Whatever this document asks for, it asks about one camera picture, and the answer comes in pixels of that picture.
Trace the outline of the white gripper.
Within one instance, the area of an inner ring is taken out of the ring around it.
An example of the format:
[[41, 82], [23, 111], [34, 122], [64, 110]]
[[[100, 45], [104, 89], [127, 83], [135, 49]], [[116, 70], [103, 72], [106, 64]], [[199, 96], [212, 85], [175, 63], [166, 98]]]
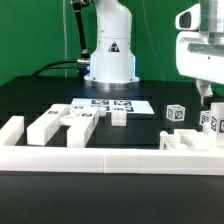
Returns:
[[176, 67], [197, 79], [205, 106], [213, 97], [210, 82], [224, 84], [224, 2], [199, 2], [179, 13], [175, 26]]

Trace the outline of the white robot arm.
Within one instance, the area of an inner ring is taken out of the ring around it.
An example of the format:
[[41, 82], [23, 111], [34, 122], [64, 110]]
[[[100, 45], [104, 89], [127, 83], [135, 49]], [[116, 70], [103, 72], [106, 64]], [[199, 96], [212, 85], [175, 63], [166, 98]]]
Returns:
[[[94, 0], [97, 46], [84, 80], [90, 86], [123, 89], [139, 84], [135, 56], [130, 50], [130, 11], [118, 0]], [[202, 98], [212, 95], [211, 85], [224, 85], [224, 0], [199, 0], [175, 18], [176, 67], [194, 78]]]

